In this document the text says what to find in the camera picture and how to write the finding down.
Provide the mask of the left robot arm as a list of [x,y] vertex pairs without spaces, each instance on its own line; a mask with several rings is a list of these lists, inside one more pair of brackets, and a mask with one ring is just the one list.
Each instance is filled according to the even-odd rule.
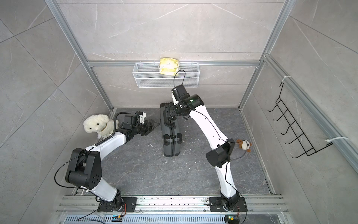
[[103,178],[102,160],[135,135],[147,136],[160,125],[152,119],[146,119],[144,112],[124,112],[122,123],[117,120],[119,115],[121,113],[114,117],[114,126],[109,129],[106,138],[87,148],[74,149],[66,162],[65,181],[70,184],[68,188],[88,190],[97,197],[101,211],[118,212],[125,209],[121,191]]

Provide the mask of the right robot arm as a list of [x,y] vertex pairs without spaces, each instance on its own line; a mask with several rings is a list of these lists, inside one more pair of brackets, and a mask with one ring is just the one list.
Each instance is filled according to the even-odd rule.
[[250,142],[246,140],[235,142],[229,139],[210,117],[202,99],[197,94],[191,96],[183,84],[173,86],[172,98],[173,106],[169,107],[170,116],[192,118],[207,138],[211,150],[206,154],[206,158],[218,175],[222,206],[226,211],[233,211],[241,194],[232,177],[230,156],[236,145],[243,150],[248,150],[251,146]]

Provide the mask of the grey poker set case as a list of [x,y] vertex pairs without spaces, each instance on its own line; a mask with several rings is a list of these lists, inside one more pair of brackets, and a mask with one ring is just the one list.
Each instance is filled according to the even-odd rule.
[[183,136],[180,131],[177,114],[173,102],[160,104],[160,123],[163,137],[165,157],[174,157],[180,154]]

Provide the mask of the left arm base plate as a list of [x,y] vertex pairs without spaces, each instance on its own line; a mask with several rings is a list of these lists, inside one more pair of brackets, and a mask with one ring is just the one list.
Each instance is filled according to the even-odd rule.
[[100,200],[98,212],[134,212],[137,204],[137,197],[116,198],[112,202]]

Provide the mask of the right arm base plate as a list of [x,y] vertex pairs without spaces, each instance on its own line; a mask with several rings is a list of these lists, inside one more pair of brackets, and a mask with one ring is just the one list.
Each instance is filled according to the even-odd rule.
[[222,197],[210,197],[206,201],[211,212],[247,212],[247,204],[244,197],[227,200]]

